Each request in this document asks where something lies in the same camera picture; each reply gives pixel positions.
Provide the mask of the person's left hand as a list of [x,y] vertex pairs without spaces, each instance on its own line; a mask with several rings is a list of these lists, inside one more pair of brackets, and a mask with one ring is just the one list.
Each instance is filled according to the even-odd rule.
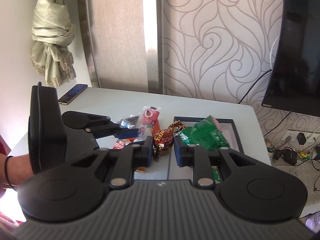
[[[1,197],[5,194],[6,189],[10,187],[7,185],[4,176],[4,161],[7,156],[1,154]],[[8,162],[8,174],[12,185],[19,187],[25,180],[34,175],[29,155],[20,155],[10,158]]]

